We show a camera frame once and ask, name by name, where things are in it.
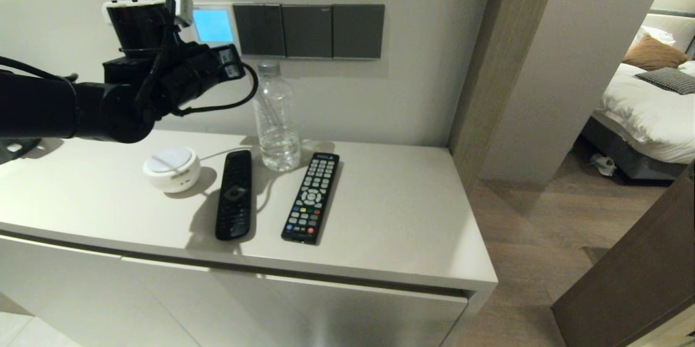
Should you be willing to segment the white wall thermostat panel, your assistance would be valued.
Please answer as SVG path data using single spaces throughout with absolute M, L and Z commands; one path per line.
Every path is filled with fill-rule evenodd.
M 234 45 L 237 52 L 242 53 L 231 2 L 193 3 L 191 30 L 197 43 L 205 43 L 209 47 Z

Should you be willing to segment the plain black remote control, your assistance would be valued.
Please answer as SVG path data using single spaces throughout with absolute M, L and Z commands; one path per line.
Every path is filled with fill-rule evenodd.
M 231 241 L 250 231 L 252 206 L 252 154 L 238 150 L 228 153 L 224 160 L 223 178 L 215 223 L 215 236 Z

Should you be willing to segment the black remote with coloured buttons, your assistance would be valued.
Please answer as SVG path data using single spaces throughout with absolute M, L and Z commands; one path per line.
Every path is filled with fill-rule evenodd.
M 339 162 L 337 154 L 313 154 L 281 231 L 283 240 L 311 245 L 319 241 Z

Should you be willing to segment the clear plastic water bottle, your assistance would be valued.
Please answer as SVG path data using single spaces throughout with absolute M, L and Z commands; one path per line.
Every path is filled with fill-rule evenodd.
M 293 171 L 301 158 L 294 115 L 294 89 L 281 75 L 277 60 L 259 62 L 257 74 L 254 114 L 262 161 L 271 171 Z

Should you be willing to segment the white round smart speaker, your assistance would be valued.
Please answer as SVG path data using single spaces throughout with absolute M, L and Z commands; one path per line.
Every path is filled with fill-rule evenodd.
M 182 193 L 192 188 L 200 171 L 199 156 L 188 147 L 161 150 L 142 164 L 147 181 L 163 193 Z

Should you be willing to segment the beige sideboard cabinet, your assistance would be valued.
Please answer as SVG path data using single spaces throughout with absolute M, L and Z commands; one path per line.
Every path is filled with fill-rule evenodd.
M 157 152 L 188 147 L 200 177 L 163 193 L 142 173 Z M 215 236 L 226 155 L 250 150 L 251 225 Z M 315 245 L 281 231 L 314 153 L 340 157 Z M 482 235 L 445 149 L 309 141 L 299 169 L 266 169 L 251 137 L 155 131 L 137 144 L 68 140 L 0 166 L 0 237 L 136 260 L 408 292 L 464 296 L 439 347 L 455 347 L 497 286 Z

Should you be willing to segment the beige cabinet door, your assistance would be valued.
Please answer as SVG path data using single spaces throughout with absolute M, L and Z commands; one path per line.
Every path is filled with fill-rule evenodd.
M 0 237 L 0 292 L 83 347 L 199 347 L 116 255 Z

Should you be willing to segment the right white drawer front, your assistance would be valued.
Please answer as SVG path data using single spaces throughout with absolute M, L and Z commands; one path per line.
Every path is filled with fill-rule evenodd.
M 439 347 L 464 296 L 124 258 L 201 347 Z

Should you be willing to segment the white and teal sneaker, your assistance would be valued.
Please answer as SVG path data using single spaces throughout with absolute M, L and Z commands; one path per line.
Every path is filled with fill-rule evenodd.
M 598 169 L 598 172 L 602 176 L 612 177 L 616 172 L 616 165 L 613 159 L 608 156 L 603 156 L 599 153 L 591 155 L 589 158 L 589 164 Z

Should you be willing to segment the dark grey bed base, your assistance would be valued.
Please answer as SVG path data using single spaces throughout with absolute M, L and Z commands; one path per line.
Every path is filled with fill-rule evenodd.
M 589 117 L 580 134 L 632 181 L 675 181 L 695 160 L 694 142 L 642 142 L 601 112 Z

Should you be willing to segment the bed with white duvet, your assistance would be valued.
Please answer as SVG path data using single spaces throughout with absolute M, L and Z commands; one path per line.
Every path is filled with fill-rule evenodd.
M 651 159 L 688 165 L 695 159 L 695 93 L 652 85 L 638 67 L 620 64 L 591 117 Z

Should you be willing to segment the white pillow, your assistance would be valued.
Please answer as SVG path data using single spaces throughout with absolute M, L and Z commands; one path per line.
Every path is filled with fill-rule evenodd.
M 640 43 L 641 40 L 647 35 L 652 37 L 653 39 L 656 39 L 658 42 L 665 43 L 666 45 L 668 45 L 670 47 L 673 47 L 676 43 L 676 40 L 673 37 L 673 34 L 667 32 L 667 31 L 664 31 L 664 30 L 661 30 L 658 28 L 653 28 L 650 26 L 640 26 L 640 29 L 638 30 L 635 37 L 633 38 L 632 43 L 630 44 L 628 50 L 630 50 L 631 48 L 638 45 L 638 43 Z

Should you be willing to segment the brown pillow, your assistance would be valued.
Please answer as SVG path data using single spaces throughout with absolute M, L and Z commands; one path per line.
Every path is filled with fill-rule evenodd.
M 676 69 L 687 62 L 688 56 L 677 48 L 666 45 L 650 35 L 645 35 L 636 45 L 629 48 L 622 63 L 646 71 L 663 68 Z

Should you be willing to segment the checkered grey pillow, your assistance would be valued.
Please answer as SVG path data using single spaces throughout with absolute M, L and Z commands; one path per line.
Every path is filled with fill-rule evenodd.
M 695 77 L 685 74 L 678 69 L 663 68 L 643 72 L 635 76 L 662 90 L 678 93 L 679 95 L 695 94 Z

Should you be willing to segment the padded bed headboard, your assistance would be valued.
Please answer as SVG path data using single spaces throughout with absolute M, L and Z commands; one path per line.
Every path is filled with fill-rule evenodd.
M 650 9 L 641 25 L 670 33 L 675 41 L 673 47 L 695 59 L 695 12 Z

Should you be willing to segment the brown wooden door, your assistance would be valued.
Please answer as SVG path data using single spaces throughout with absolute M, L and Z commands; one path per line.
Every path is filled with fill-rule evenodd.
M 695 305 L 695 161 L 552 307 L 566 347 L 626 347 Z

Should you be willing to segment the grey multi-rocker wall switch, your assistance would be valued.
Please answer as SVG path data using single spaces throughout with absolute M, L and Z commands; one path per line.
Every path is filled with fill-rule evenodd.
M 232 8 L 242 55 L 286 57 L 280 4 L 234 3 Z

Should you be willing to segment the grey single-rocker wall switch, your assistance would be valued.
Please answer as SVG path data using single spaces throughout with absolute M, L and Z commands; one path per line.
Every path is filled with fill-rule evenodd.
M 332 6 L 281 6 L 285 51 L 288 58 L 331 59 Z
M 332 6 L 332 55 L 335 59 L 377 60 L 382 54 L 383 4 Z

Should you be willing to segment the wooden door frame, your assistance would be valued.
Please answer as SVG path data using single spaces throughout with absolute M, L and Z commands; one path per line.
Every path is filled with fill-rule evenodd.
M 487 0 L 447 148 L 466 194 L 476 187 L 548 0 Z

